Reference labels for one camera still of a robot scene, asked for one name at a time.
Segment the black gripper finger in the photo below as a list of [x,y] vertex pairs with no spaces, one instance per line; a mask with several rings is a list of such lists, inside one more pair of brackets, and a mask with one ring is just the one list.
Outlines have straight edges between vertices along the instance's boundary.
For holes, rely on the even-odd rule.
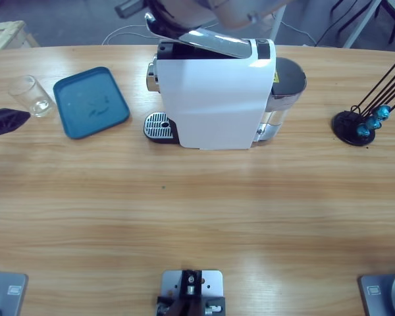
[[13,132],[31,117],[29,112],[15,109],[0,109],[0,135]]

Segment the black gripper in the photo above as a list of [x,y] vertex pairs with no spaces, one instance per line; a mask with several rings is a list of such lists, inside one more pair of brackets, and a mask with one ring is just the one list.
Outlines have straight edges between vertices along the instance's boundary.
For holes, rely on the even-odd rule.
[[147,10],[160,28],[173,32],[189,32],[216,19],[214,10],[217,1],[124,1],[115,7],[120,18],[130,18],[142,10]]

